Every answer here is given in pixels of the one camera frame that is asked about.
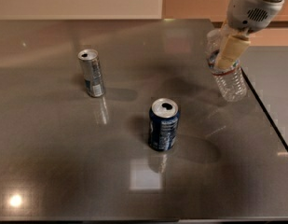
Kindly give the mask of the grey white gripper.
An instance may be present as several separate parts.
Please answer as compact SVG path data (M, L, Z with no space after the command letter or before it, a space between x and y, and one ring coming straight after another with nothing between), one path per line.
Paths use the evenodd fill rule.
M226 21L220 28L221 46L215 60L219 69L228 69L250 46L248 37L230 35L231 28L256 33L268 27L285 0L230 0Z

